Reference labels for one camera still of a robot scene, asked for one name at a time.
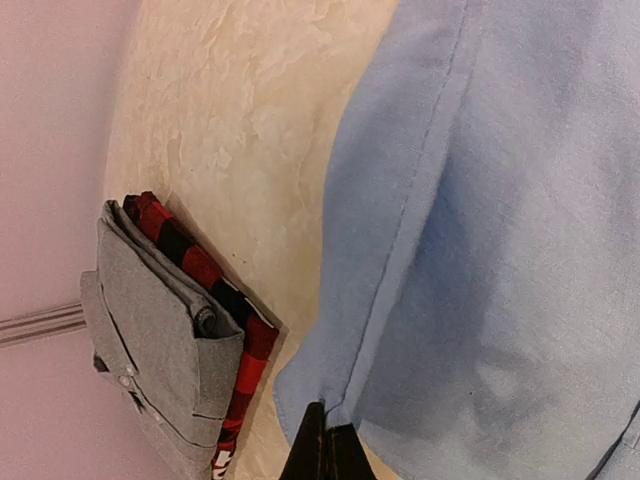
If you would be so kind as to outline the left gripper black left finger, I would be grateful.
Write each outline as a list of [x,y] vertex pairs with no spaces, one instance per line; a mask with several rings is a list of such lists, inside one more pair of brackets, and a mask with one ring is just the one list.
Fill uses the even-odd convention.
[[280,480],[323,480],[327,457],[324,405],[310,403],[302,418]]

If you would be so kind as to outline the light blue long sleeve shirt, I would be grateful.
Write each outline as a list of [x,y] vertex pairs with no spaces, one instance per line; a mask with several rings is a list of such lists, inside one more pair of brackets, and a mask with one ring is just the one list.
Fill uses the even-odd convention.
[[274,384],[405,479],[639,475],[639,5],[402,1]]

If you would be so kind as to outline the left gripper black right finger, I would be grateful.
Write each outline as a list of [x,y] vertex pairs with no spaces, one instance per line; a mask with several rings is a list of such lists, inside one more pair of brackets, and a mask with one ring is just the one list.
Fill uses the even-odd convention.
[[352,424],[330,428],[327,431],[330,480],[376,480],[369,460]]

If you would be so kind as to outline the grey button shirt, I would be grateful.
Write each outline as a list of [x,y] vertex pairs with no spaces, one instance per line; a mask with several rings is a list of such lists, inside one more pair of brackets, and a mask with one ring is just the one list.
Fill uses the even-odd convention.
[[104,203],[97,236],[97,266],[80,279],[94,367],[179,478],[210,479],[244,332],[117,201]]

